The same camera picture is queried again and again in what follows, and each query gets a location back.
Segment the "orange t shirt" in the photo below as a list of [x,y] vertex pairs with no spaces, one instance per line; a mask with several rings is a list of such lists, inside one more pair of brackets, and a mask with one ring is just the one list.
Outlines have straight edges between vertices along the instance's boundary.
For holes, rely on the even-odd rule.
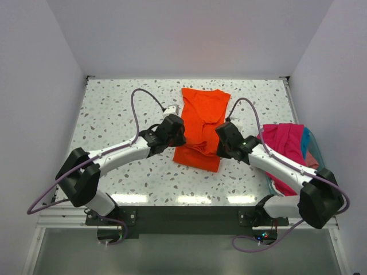
[[182,89],[182,119],[186,144],[175,149],[173,161],[210,172],[217,172],[220,157],[217,156],[219,137],[215,129],[225,120],[229,93],[221,90],[201,91]]

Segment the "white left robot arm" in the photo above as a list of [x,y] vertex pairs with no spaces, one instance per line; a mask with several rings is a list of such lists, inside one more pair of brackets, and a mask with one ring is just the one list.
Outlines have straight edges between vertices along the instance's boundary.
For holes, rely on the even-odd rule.
[[118,220],[119,211],[116,202],[99,190],[99,179],[121,166],[184,145],[184,132],[184,121],[170,114],[160,124],[126,142],[90,152],[81,147],[74,149],[56,175],[57,184],[74,207],[85,206],[97,212],[106,225],[112,225]]

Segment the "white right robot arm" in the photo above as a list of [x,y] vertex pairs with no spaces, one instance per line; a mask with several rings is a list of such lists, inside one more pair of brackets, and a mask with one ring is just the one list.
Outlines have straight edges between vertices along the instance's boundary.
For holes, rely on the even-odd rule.
[[295,191],[294,196],[267,195],[257,203],[252,214],[254,226],[269,225],[276,218],[300,218],[321,229],[335,215],[350,206],[347,195],[338,186],[334,174],[303,166],[270,149],[262,136],[243,137],[227,121],[215,129],[219,137],[217,153],[261,169]]

